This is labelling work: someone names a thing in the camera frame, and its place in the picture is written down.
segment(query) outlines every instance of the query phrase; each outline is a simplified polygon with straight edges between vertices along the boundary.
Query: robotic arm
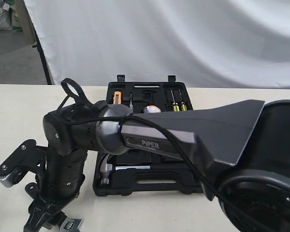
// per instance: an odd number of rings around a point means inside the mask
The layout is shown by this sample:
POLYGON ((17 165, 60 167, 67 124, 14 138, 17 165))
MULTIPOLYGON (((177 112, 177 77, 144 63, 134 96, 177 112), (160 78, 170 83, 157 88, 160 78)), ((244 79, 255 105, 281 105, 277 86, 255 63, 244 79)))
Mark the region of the robotic arm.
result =
MULTIPOLYGON (((276 122, 275 117, 282 116, 285 108, 275 108, 274 118, 269 117, 274 107, 258 100, 210 110, 132 114, 122 104, 90 103, 71 79, 61 84, 67 97, 43 118, 48 147, 27 140, 0 165, 0 182, 6 187, 17 184, 28 171, 36 173, 36 191, 30 191, 34 185, 26 186, 33 202, 24 232, 55 225, 61 232, 77 232, 80 221, 67 218, 62 209, 79 194, 87 151, 120 155, 131 147, 187 162, 200 178, 207 199, 217 196, 240 231, 290 232, 290 144, 280 144, 288 149, 288 171, 271 163, 264 165, 269 155, 261 154, 281 137, 277 135, 281 126, 273 134, 274 124, 269 121, 276 122), (63 107, 69 97, 75 104, 63 107), (265 199, 274 189, 277 202, 265 199), (273 213, 259 223, 257 215, 250 214, 256 206, 273 213), (273 226, 272 219, 279 223, 273 226)), ((276 162, 281 159, 276 152, 271 155, 276 162)))

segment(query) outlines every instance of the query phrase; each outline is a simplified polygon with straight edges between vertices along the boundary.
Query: black stand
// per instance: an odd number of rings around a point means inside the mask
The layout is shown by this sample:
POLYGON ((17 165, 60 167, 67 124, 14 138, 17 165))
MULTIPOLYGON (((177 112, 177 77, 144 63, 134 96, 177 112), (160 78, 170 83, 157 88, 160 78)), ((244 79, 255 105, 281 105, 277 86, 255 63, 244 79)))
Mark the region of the black stand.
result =
POLYGON ((42 65, 43 65, 44 74, 45 74, 45 77, 46 77, 46 82, 47 82, 48 85, 52 85, 52 80, 50 78, 50 74, 49 74, 47 63, 46 63, 44 51, 42 49, 39 37, 38 37, 37 32, 35 30, 34 30, 34 34, 35 34, 35 38, 36 38, 37 44, 33 45, 32 47, 33 48, 36 47, 38 49, 38 52, 39 52, 40 58, 41 58, 41 62, 42 62, 42 65))

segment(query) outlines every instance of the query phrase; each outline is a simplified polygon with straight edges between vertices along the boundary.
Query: black tool case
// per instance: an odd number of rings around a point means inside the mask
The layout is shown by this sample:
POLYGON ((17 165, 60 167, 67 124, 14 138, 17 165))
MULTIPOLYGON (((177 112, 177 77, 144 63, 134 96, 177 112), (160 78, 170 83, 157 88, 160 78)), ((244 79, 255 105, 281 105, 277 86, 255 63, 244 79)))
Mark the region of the black tool case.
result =
MULTIPOLYGON (((143 109, 149 105, 157 106, 162 112, 172 111, 171 90, 177 103, 181 102, 180 90, 187 110, 192 110, 186 86, 182 82, 176 82, 175 76, 168 76, 168 82, 125 82, 125 76, 118 75, 117 82, 110 82, 108 85, 106 101, 113 104, 115 91, 120 91, 121 103, 127 106, 130 104, 132 93, 134 113, 143 113, 143 109)), ((184 194, 202 192, 200 182, 194 179, 185 163, 178 159, 138 149, 130 149, 120 156, 111 156, 108 163, 114 166, 151 165, 153 168, 113 171, 109 176, 109 184, 101 186, 100 165, 106 155, 98 153, 97 156, 93 180, 93 189, 97 196, 127 196, 134 191, 178 190, 184 194)))

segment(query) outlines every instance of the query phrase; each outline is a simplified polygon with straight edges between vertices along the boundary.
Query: white table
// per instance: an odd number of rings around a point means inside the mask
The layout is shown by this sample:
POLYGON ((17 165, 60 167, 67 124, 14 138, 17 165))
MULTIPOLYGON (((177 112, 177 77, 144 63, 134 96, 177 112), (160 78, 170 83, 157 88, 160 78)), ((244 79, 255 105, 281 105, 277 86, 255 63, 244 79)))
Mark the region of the white table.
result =
MULTIPOLYGON (((106 87, 84 87, 92 102, 104 99, 106 90, 106 87)), ((290 90, 190 88, 188 91, 194 109, 246 99, 267 102, 290 99, 290 90)), ((47 145, 42 118, 55 110, 64 96, 60 86, 0 85, 0 164, 26 139, 33 138, 39 145, 47 145)), ((95 159, 96 152, 90 152, 80 197, 64 210, 71 218, 84 219, 81 232, 237 231, 217 201, 209 202, 202 194, 136 192, 127 197, 96 197, 92 190, 95 159)), ((23 230, 31 203, 24 187, 32 181, 34 175, 28 174, 12 188, 0 184, 0 232, 23 230)))

